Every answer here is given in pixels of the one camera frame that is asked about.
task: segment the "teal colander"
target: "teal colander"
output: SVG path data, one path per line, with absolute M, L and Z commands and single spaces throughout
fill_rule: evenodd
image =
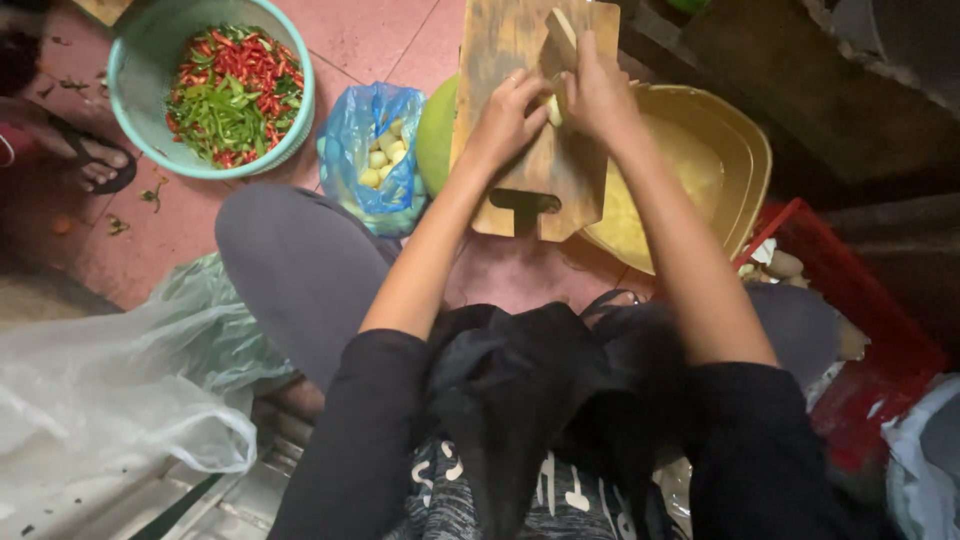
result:
M 294 51 L 303 67 L 303 101 L 287 136 L 259 160 L 232 169 L 217 169 L 174 142 L 164 119 L 183 44 L 221 23 L 262 27 Z M 183 176 L 225 180 L 262 173 L 290 158 L 310 135 L 315 89 L 310 52 L 290 19 L 266 0 L 152 0 L 120 30 L 107 73 L 110 104 L 124 133 L 148 158 Z

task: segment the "pink tile floor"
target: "pink tile floor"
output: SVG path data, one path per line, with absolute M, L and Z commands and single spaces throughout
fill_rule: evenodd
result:
M 387 81 L 417 87 L 427 94 L 457 69 L 463 32 L 464 0 L 274 0 L 290 18 L 312 52 L 319 99 L 315 128 L 340 93 L 350 85 Z M 94 292 L 126 309 L 142 303 L 151 288 L 175 265 L 216 251 L 213 221 L 217 209 L 240 182 L 205 182 L 159 169 L 124 136 L 108 100 L 94 91 L 105 69 L 108 32 L 67 0 L 51 14 L 41 69 L 25 97 L 88 128 L 126 144 L 138 160 L 133 184 L 114 196 L 93 197 L 63 182 L 62 163 L 28 148 L 17 164 L 0 169 L 0 230 L 4 241 L 28 258 L 65 270 Z M 41 99 L 36 92 L 71 77 L 94 84 L 82 90 L 59 86 Z M 317 154 L 307 143 L 278 170 L 247 182 L 275 182 L 314 189 Z M 161 178 L 162 206 L 140 201 Z M 108 234 L 105 215 L 131 224 L 118 236 Z M 68 234 L 51 231 L 54 216 L 73 220 Z M 651 279 L 574 237 L 564 244 L 470 233 L 446 290 L 453 307 L 492 303 L 510 312 L 565 300 L 582 309 L 604 291 L 622 284 L 649 295 Z

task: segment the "person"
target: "person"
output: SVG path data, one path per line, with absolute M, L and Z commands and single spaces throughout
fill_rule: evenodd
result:
M 0 123 L 29 134 L 41 147 L 72 162 L 76 184 L 95 195 L 115 193 L 136 176 L 136 159 L 122 146 L 79 130 L 44 107 L 18 97 L 37 73 L 49 0 L 0 0 Z M 9 162 L 15 159 L 12 147 Z
M 800 386 L 781 368 L 832 361 L 835 315 L 796 287 L 773 287 L 788 298 L 772 304 L 769 287 L 745 289 L 626 75 L 590 32 L 578 54 L 564 74 L 568 120 L 622 172 L 667 307 L 615 290 L 581 318 L 559 303 L 441 313 L 479 201 L 547 120 L 530 109 L 548 83 L 523 69 L 492 93 L 402 251 L 306 190 L 250 185 L 225 202 L 216 235 L 230 279 L 325 397 L 271 538 L 677 537 L 648 439 L 666 433 L 660 398 L 678 396 L 695 424 L 682 445 L 698 538 L 878 536 L 830 487 Z M 660 370 L 665 356 L 683 369 Z

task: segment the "blue plastic bag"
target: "blue plastic bag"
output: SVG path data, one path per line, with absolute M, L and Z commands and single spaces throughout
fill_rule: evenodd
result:
M 324 194 L 357 216 L 377 236 L 396 238 L 410 234 L 423 210 L 426 190 L 414 148 L 424 103 L 426 96 L 415 88 L 386 83 L 351 86 L 337 99 L 317 132 Z M 369 166 L 373 141 L 397 118 L 403 120 L 402 132 L 409 143 L 406 156 L 378 189 L 359 184 L 357 179 Z

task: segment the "black sleeve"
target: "black sleeve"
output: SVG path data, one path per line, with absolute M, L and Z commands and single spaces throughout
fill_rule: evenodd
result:
M 777 368 L 718 363 L 690 370 L 702 438 L 693 465 L 694 537 L 854 538 L 827 481 L 824 445 L 793 377 Z
M 270 538 L 381 538 L 403 518 L 428 361 L 400 331 L 350 341 Z

